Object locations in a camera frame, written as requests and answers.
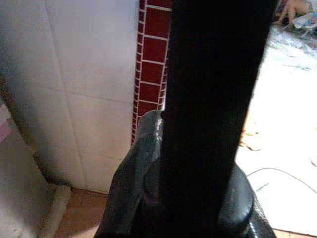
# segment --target plastic sheet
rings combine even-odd
[[[267,39],[266,48],[275,48],[284,50],[287,47],[301,49],[305,54],[317,57],[317,35],[313,32],[308,33],[304,38],[301,38],[305,31],[294,30],[287,32],[277,26],[272,26],[270,35]]]

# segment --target grout line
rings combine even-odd
[[[76,149],[73,149],[73,148],[71,148],[71,147],[63,147],[63,146],[51,145],[51,144],[47,144],[47,145],[48,145],[49,147],[56,147],[56,148],[68,150],[68,151],[71,151],[71,152],[77,152]]]
[[[77,152],[77,154],[78,154],[78,160],[79,160],[78,162],[79,162],[79,164],[80,164],[81,174],[82,174],[82,177],[83,177],[83,179],[84,179],[84,187],[87,188],[87,179],[86,179],[86,176],[85,176],[85,173],[84,173],[83,160],[82,160],[81,155],[80,155],[80,153],[79,153],[79,148],[78,148],[78,144],[79,144],[79,143],[78,143],[78,140],[77,140],[77,137],[76,137],[76,134],[75,134],[75,130],[74,130],[74,125],[73,125],[74,120],[73,120],[73,118],[72,118],[72,116],[71,116],[70,109],[69,109],[69,108],[70,108],[70,107],[69,107],[70,102],[69,102],[68,95],[67,95],[67,93],[66,93],[66,91],[65,91],[66,87],[65,87],[65,84],[64,84],[64,80],[63,80],[63,78],[64,78],[63,72],[62,72],[62,70],[61,70],[61,69],[62,69],[62,67],[61,67],[61,62],[60,62],[60,60],[59,60],[59,58],[58,58],[57,51],[56,51],[56,40],[54,39],[53,30],[52,30],[52,24],[51,24],[50,19],[49,19],[49,17],[48,17],[47,4],[46,4],[45,2],[44,2],[44,4],[45,4],[46,16],[47,16],[47,19],[48,19],[49,25],[50,25],[51,36],[52,36],[53,43],[54,43],[54,49],[55,49],[54,52],[55,52],[55,56],[56,56],[56,59],[57,59],[57,62],[58,62],[59,75],[60,75],[61,84],[62,84],[62,87],[63,87],[63,94],[64,94],[64,97],[65,97],[66,106],[67,106],[67,114],[68,114],[69,119],[70,119],[70,126],[71,126],[71,130],[72,130],[72,132],[73,132],[73,136],[74,136],[74,140],[75,140],[75,144],[76,144],[76,152]]]
[[[140,81],[140,83],[149,84],[149,85],[153,85],[153,86],[160,86],[159,83],[150,83],[150,82],[145,82],[145,81]]]
[[[151,102],[151,101],[142,100],[142,99],[139,99],[139,102],[157,104],[157,102]]]
[[[144,37],[146,37],[146,38],[152,38],[152,39],[157,39],[157,40],[168,41],[168,38],[161,37],[161,36],[151,36],[151,35],[146,35],[146,34],[144,34]]]
[[[114,158],[114,157],[111,157],[111,156],[108,156],[108,155],[101,155],[101,154],[98,154],[98,153],[94,153],[93,151],[79,150],[79,152],[82,153],[82,154],[99,156],[99,157],[103,157],[103,158],[107,158],[107,159],[111,159],[111,160],[120,160],[120,161],[123,160],[123,159]]]
[[[51,88],[51,87],[47,87],[47,86],[40,86],[40,85],[37,85],[37,84],[32,83],[32,82],[30,82],[30,84],[28,86],[35,87],[35,88],[45,88],[45,89],[54,90],[54,91],[57,91],[57,92],[62,92],[63,91],[62,89],[56,89],[56,88]]]
[[[147,5],[147,0],[144,0],[144,6],[146,6]],[[145,11],[144,11],[144,24],[143,24],[143,34],[145,33],[145,24],[146,24],[146,19],[147,19],[147,8],[145,7],[144,8],[145,9]],[[143,58],[143,49],[144,49],[144,47],[143,47],[143,44],[141,44],[141,46],[142,46],[142,50],[141,50],[141,60],[142,60],[142,58]],[[139,113],[139,101],[140,101],[140,91],[139,91],[139,93],[138,93],[138,100],[137,100],[137,109],[136,109],[136,115],[137,115],[137,118],[138,118],[138,113]]]
[[[159,65],[165,65],[165,64],[162,63],[162,62],[157,62],[157,61],[152,61],[152,60],[147,60],[147,59],[142,59],[141,62],[154,63],[154,64],[159,64]]]
[[[148,8],[163,10],[163,11],[172,11],[171,8],[161,7],[161,6],[153,6],[153,5],[146,5]]]
[[[87,96],[87,97],[90,97],[90,98],[102,99],[102,100],[106,100],[106,101],[110,101],[110,102],[125,103],[125,104],[128,104],[128,105],[130,105],[130,104],[131,104],[131,103],[126,102],[126,101],[114,100],[114,99],[109,99],[109,98],[100,98],[100,97],[91,96],[91,95],[84,94],[84,93],[75,93],[75,92],[72,92],[72,91],[67,91],[67,90],[65,90],[65,92],[66,92],[66,93],[69,93],[69,94],[75,94],[75,95]]]
[[[160,104],[159,104],[159,101],[160,101],[160,99],[161,99],[160,94],[161,94],[161,92],[163,92],[163,91],[162,91],[162,85],[163,85],[163,80],[164,80],[164,77],[165,77],[164,72],[165,72],[165,68],[166,68],[166,59],[167,59],[168,45],[169,45],[169,33],[168,33],[168,40],[167,40],[167,43],[166,43],[166,51],[165,51],[165,56],[164,56],[164,65],[163,65],[163,69],[162,69],[162,77],[161,77],[161,79],[160,79],[160,84],[159,84],[159,94],[158,94],[157,110],[159,109],[159,106],[160,106]]]
[[[89,192],[95,192],[95,193],[100,193],[101,195],[96,195],[98,197],[107,197],[109,196],[108,193],[104,192],[104,191],[98,191],[98,190],[93,190],[93,189],[86,189],[86,188],[82,188],[82,187],[78,187],[78,186],[71,186],[72,188],[75,188],[75,189],[80,189],[80,190],[83,190],[84,194],[89,194],[89,193],[86,193],[86,191],[89,191]]]

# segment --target red brick tile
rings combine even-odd
[[[140,0],[139,8],[142,10],[144,10],[144,2],[145,2],[145,0]]]
[[[137,61],[141,62],[141,54],[137,54]]]
[[[138,78],[138,79],[140,79],[140,72],[135,71],[135,77]]]
[[[142,45],[139,45],[139,44],[138,44],[138,46],[137,46],[137,52],[142,53]]]
[[[136,69],[137,69],[138,71],[141,70],[141,63],[137,63],[137,64],[136,64]]]
[[[139,21],[144,21],[144,12],[139,11]]]
[[[142,116],[144,113],[155,110],[157,108],[157,104],[154,103],[145,103],[145,102],[139,102],[139,110],[138,110],[138,116]]]
[[[142,23],[138,24],[138,32],[143,33],[143,24]]]
[[[133,110],[136,110],[137,107],[138,107],[138,100],[133,100]]]
[[[165,89],[166,89],[166,83],[162,83],[161,89],[162,89],[162,90],[165,90]]]
[[[143,35],[142,34],[138,34],[138,42],[142,43],[143,40]]]
[[[144,37],[143,59],[164,63],[167,41]]]
[[[163,97],[163,96],[165,96],[165,94],[166,94],[166,90],[161,91],[159,96],[160,96],[160,97]]]
[[[159,100],[159,86],[141,83],[139,99],[156,103]]]
[[[160,83],[163,65],[142,62],[141,81],[150,83]]]
[[[168,37],[170,27],[170,11],[147,8],[145,34]]]
[[[140,84],[140,80],[137,79],[137,78],[135,78],[135,80],[134,80],[134,85],[138,87],[139,84]]]
[[[171,0],[147,0],[147,5],[172,8],[172,1]]]

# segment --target white tile wall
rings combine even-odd
[[[132,102],[135,1],[46,3],[66,90]]]
[[[76,149],[65,93],[42,87],[26,87],[31,95],[32,116],[41,128],[41,142],[49,145]]]
[[[48,146],[36,161],[42,173],[57,183],[85,188],[84,175],[76,151]]]
[[[132,130],[132,104],[68,93],[78,149],[123,159]]]
[[[95,191],[109,192],[114,172],[121,160],[81,154],[87,187]]]
[[[135,0],[0,2],[1,77],[58,183],[108,192],[130,147]]]

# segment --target black wire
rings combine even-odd
[[[254,174],[254,173],[256,173],[256,172],[258,172],[258,171],[261,171],[261,170],[277,170],[277,171],[281,171],[281,172],[283,172],[283,173],[286,173],[286,174],[288,174],[289,176],[292,176],[293,178],[297,179],[299,182],[301,182],[303,185],[305,185],[306,187],[308,187],[308,188],[309,188],[311,191],[313,191],[314,193],[317,193],[312,187],[310,187],[309,185],[307,185],[306,183],[304,183],[303,181],[301,181],[299,178],[295,177],[294,175],[292,175],[292,174],[290,174],[290,173],[288,173],[288,172],[286,172],[286,171],[284,171],[284,170],[280,170],[280,169],[276,169],[276,168],[266,167],[266,168],[258,169],[258,170],[253,171],[252,173],[248,174],[247,177],[250,176],[250,175],[252,175],[252,174]]]

